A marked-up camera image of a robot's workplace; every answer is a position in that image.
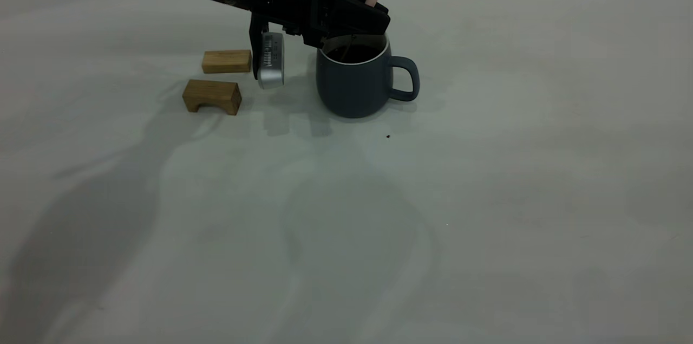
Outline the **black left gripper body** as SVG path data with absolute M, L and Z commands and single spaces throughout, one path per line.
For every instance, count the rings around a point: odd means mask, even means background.
M 309 0 L 309 18 L 304 28 L 304 44 L 321 48 L 329 31 L 331 13 L 339 9 L 365 8 L 366 0 Z

